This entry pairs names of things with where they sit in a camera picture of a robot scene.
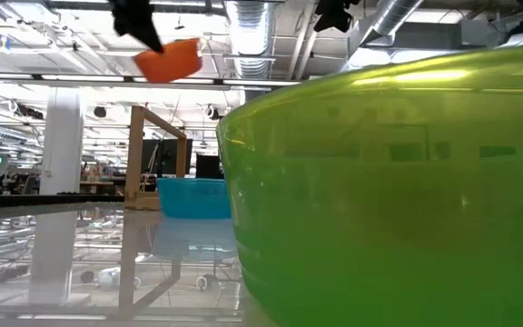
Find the column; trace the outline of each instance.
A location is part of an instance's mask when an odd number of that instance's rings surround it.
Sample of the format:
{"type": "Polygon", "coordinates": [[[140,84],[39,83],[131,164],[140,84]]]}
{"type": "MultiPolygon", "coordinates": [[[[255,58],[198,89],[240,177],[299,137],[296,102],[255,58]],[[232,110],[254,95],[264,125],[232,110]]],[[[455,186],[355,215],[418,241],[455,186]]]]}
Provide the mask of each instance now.
{"type": "Polygon", "coordinates": [[[77,88],[52,88],[45,117],[40,194],[78,192],[86,105],[77,88]]]}
{"type": "Polygon", "coordinates": [[[40,214],[35,217],[28,301],[63,305],[70,297],[72,260],[78,212],[40,214]]]}

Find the glass tabletop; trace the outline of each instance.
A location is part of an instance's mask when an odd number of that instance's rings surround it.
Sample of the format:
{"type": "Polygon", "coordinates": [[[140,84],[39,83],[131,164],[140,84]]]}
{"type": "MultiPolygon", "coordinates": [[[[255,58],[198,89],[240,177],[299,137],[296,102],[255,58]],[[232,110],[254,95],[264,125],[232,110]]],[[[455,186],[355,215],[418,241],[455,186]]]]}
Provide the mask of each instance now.
{"type": "Polygon", "coordinates": [[[273,326],[232,243],[121,203],[0,209],[0,326],[273,326]]]}

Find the green bowl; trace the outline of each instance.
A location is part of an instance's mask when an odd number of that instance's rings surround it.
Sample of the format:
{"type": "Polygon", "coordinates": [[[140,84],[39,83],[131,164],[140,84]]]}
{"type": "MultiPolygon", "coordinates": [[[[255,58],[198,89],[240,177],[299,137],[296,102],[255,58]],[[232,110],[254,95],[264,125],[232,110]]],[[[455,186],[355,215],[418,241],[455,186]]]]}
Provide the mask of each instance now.
{"type": "Polygon", "coordinates": [[[280,325],[523,326],[523,48],[310,81],[217,132],[280,325]]]}

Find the blue bin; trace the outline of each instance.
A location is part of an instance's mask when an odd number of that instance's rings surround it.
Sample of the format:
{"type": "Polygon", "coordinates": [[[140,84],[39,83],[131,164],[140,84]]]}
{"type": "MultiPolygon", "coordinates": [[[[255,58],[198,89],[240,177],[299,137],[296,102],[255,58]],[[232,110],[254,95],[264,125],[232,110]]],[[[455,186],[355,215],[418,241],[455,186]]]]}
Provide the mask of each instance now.
{"type": "Polygon", "coordinates": [[[225,180],[157,179],[161,210],[170,218],[231,219],[225,180]]]}

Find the orange object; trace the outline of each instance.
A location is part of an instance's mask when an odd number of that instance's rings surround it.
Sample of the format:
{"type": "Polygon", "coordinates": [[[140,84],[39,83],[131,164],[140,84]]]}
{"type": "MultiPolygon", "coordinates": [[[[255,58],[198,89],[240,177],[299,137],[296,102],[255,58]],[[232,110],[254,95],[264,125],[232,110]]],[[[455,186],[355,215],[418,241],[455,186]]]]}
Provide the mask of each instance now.
{"type": "Polygon", "coordinates": [[[170,83],[201,69],[198,46],[198,38],[178,40],[163,45],[164,54],[143,51],[134,57],[134,62],[150,83],[170,83]]]}

